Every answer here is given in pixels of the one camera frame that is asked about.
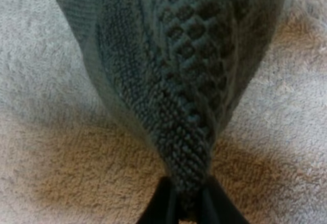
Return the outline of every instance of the beige towel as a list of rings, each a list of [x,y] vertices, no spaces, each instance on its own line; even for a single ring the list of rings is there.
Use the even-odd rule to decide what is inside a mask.
[[[327,223],[327,0],[290,0],[217,143],[251,223]],[[135,223],[163,169],[110,122],[55,0],[0,0],[0,223]]]

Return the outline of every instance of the textured towel pattern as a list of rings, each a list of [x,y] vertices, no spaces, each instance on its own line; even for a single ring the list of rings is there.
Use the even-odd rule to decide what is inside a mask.
[[[110,123],[55,0],[0,2],[0,223],[135,222],[158,157]],[[327,0],[288,6],[213,172],[251,223],[325,224]]]

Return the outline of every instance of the black clip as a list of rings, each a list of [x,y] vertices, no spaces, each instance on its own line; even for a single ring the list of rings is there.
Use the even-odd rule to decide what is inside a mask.
[[[195,216],[198,224],[249,224],[214,177],[200,191]],[[182,218],[177,193],[168,177],[159,184],[136,224],[178,224]]]

